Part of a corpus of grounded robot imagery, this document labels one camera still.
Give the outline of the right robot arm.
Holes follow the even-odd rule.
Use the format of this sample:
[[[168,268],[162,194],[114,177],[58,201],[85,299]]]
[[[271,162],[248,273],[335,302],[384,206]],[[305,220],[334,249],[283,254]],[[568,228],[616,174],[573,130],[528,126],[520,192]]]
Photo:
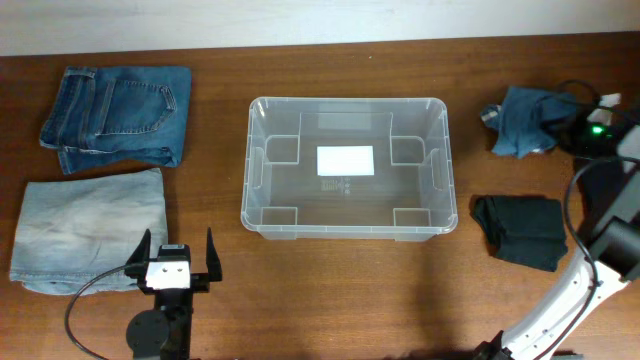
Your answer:
[[[523,157],[555,145],[585,159],[569,185],[591,192],[582,229],[571,221],[567,200],[485,195],[472,216],[505,261],[554,271],[577,249],[559,281],[519,323],[475,350],[477,359],[549,359],[565,338],[604,300],[639,277],[639,159],[621,146],[639,129],[639,118],[620,112],[621,122],[594,121],[616,108],[594,94],[580,102],[569,93],[512,87],[503,102],[482,112],[497,131],[497,155]]]

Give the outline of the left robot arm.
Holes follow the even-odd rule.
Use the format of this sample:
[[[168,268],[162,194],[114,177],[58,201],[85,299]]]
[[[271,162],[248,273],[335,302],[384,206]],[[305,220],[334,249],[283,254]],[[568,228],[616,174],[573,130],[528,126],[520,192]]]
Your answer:
[[[188,359],[190,357],[193,296],[207,293],[223,279],[213,235],[207,233],[205,273],[191,271],[187,245],[162,245],[152,258],[151,233],[146,231],[126,262],[125,275],[145,295],[154,297],[150,310],[138,313],[126,330],[135,359]]]

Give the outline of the teal blue shirt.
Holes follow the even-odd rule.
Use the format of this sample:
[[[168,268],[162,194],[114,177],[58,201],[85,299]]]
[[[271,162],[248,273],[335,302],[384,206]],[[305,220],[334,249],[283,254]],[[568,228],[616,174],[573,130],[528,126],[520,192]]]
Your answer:
[[[487,105],[480,114],[484,125],[498,134],[492,152],[523,158],[555,147],[558,140],[543,126],[575,115],[576,107],[569,104],[574,100],[569,93],[510,86],[501,104]]]

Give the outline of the dark navy garment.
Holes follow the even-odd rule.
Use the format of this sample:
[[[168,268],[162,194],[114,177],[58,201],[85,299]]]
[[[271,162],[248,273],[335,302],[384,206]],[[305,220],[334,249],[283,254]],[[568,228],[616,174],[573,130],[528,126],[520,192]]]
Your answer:
[[[588,169],[578,180],[584,200],[585,219],[578,234],[586,241],[590,233],[616,196],[627,183],[622,162],[607,162]]]

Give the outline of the light blue jeans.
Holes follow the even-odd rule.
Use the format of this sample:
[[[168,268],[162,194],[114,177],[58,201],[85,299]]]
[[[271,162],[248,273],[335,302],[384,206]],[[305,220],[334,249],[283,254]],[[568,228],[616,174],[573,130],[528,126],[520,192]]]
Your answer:
[[[30,291],[72,295],[121,266],[151,233],[168,243],[159,169],[64,182],[30,182],[15,233],[9,279]]]

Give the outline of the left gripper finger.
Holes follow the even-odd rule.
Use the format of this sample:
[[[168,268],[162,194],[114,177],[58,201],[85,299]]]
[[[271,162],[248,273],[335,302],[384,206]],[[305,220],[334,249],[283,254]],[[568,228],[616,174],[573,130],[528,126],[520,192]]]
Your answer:
[[[207,228],[206,266],[209,282],[220,282],[223,280],[221,261],[214,246],[213,234],[210,227]]]
[[[146,229],[138,246],[127,260],[127,265],[143,265],[149,260],[151,247],[151,232]]]

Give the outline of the black garment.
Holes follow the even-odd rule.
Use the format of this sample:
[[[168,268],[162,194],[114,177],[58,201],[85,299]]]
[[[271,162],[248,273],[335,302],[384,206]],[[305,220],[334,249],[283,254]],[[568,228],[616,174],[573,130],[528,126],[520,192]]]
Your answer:
[[[555,272],[568,252],[559,200],[541,196],[480,196],[471,215],[500,260]]]

